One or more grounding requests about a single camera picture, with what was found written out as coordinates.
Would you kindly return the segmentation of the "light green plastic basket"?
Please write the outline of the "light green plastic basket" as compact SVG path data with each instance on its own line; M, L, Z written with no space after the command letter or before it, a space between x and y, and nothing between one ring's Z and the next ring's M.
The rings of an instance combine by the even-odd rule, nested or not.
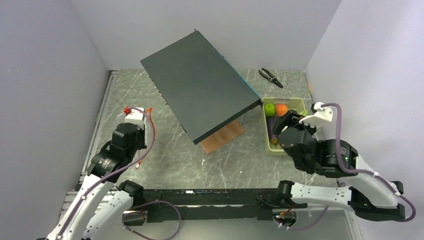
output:
M266 114L265 114L265 104L285 104L290 110L295 110L299 114L303 116L307 116L309 114L309 111L306 109L304 100L300 97L286 97L286 98L276 98L276 97L270 97L265 96L261 98L261 101L263 103L263 107L261 110L262 113L262 129L264 130L264 143L265 143L265 152L269 156L284 156L286 153L279 145L273 145L270 142L269 136L268 136L268 125L266 121Z

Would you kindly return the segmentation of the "clear zip top bag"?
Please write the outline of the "clear zip top bag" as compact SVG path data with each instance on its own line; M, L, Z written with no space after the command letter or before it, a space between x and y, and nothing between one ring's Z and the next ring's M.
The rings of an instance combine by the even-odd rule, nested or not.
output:
M117 118L122 120L123 123L125 118L124 109L123 109L123 112L117 116ZM135 156L133 157L133 160L131 161L130 165L133 166L136 170L138 170L141 167L144 159L146 158L147 154L152 149L153 143L156 140L156 126L153 121L152 111L153 111L152 107L144 108L144 112L140 111L145 116L144 130L139 129L137 125L131 123L132 125L136 126L136 131L135 131L136 145L135 145Z

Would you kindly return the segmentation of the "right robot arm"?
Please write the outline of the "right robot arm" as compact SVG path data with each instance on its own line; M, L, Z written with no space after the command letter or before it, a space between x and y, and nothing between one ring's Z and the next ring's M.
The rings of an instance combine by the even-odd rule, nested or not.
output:
M374 222L406 221L400 181L387 181L365 163L358 151L341 139L314 138L317 120L331 121L329 108L303 116L289 110L274 117L268 129L278 145L293 160L296 169L336 179L346 186L318 187L289 180L278 184L276 203L287 208L297 204L321 204L343 208L362 219Z

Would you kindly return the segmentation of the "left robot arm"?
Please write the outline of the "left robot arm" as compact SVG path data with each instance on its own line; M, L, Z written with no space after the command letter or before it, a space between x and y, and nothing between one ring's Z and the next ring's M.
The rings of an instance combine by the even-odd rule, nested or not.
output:
M120 123L91 160L83 183L70 207L47 240L97 240L110 219L126 208L139 209L144 203L143 188L127 181L104 208L98 210L137 151L146 149L145 124Z

